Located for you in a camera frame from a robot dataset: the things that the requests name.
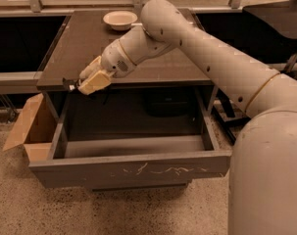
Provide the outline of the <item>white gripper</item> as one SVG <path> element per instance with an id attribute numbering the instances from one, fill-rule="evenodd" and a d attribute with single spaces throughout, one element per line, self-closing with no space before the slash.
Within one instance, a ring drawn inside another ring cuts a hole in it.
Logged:
<path id="1" fill-rule="evenodd" d="M 95 58 L 80 74 L 78 90 L 89 95 L 111 84 L 111 77 L 126 77 L 136 68 L 127 57 L 119 40 L 108 45 L 102 56 Z"/>

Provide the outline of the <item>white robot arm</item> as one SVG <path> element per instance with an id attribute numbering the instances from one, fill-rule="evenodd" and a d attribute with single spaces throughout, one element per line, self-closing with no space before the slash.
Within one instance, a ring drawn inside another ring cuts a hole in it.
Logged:
<path id="1" fill-rule="evenodd" d="M 297 235 L 297 80 L 192 26 L 166 0 L 151 0 L 141 24 L 84 69 L 88 95 L 172 48 L 182 51 L 249 122 L 229 169 L 228 235 Z"/>

